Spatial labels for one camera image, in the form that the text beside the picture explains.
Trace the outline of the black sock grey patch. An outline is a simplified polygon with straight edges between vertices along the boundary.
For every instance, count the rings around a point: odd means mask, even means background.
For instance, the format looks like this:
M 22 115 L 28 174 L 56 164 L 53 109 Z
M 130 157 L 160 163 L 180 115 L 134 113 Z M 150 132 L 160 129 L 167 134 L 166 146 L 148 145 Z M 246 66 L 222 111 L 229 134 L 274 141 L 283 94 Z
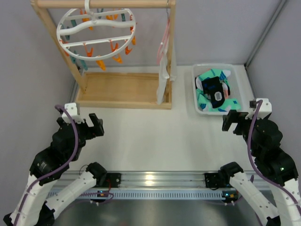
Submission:
M 196 89 L 200 89 L 204 92 L 205 97 L 209 99 L 213 105 L 213 108 L 220 107 L 224 101 L 224 93 L 222 88 L 222 82 L 218 77 L 200 81 L 195 79 Z

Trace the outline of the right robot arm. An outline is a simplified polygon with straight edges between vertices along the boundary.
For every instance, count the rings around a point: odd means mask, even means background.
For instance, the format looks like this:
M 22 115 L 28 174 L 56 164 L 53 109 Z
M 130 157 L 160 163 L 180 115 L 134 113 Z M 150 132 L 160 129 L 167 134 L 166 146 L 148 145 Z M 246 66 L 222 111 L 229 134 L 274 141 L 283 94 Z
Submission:
M 254 210 L 261 225 L 299 226 L 301 195 L 295 162 L 280 147 L 283 134 L 278 125 L 268 116 L 258 117 L 258 113 L 259 110 L 255 110 L 249 117 L 245 112 L 231 110 L 223 116 L 222 130 L 228 131 L 233 123 L 236 124 L 233 133 L 246 141 L 250 164 L 268 183 L 274 203 L 256 188 L 236 162 L 220 168 L 220 184 L 235 188 Z

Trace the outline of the mint green sock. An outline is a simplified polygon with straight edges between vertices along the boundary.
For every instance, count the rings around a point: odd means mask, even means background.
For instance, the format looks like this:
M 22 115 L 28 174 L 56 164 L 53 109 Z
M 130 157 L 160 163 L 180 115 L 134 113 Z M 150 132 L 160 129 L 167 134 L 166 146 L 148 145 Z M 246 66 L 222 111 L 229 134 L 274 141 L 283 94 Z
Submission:
M 226 81 L 227 78 L 231 75 L 231 70 L 228 69 L 214 69 L 211 68 L 207 70 L 205 73 L 197 76 L 200 81 L 204 81 L 207 79 L 211 79 L 214 77 L 218 77 L 219 81 Z
M 236 98 L 226 99 L 224 103 L 217 108 L 213 108 L 213 105 L 209 99 L 205 97 L 202 90 L 196 89 L 197 105 L 203 112 L 228 112 L 229 110 L 241 110 L 241 105 Z

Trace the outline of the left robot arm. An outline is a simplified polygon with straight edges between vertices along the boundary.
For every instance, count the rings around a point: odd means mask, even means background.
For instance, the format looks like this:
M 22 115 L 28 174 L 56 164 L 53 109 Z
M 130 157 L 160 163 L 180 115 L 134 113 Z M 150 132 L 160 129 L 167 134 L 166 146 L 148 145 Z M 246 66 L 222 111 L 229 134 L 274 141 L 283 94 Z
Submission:
M 89 118 L 92 127 L 86 121 L 69 124 L 62 117 L 57 119 L 60 128 L 53 134 L 50 146 L 35 156 L 20 202 L 3 218 L 7 226 L 51 226 L 81 194 L 104 183 L 107 170 L 93 162 L 55 197 L 48 197 L 52 187 L 69 169 L 70 162 L 79 158 L 86 141 L 104 135 L 103 121 L 95 113 L 89 114 Z

